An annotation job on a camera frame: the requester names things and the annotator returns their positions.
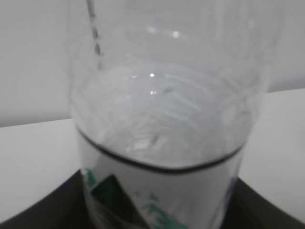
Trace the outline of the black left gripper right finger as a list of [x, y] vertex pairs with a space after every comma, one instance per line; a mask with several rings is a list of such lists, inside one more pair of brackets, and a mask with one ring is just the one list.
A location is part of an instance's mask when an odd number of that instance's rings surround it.
[[303, 229], [305, 224], [283, 212], [238, 179], [224, 229]]

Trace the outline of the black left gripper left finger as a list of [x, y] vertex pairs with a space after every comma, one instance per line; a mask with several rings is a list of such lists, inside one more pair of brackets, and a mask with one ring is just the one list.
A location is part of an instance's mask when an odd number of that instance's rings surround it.
[[2, 229], [87, 229], [80, 171], [47, 197], [0, 224]]

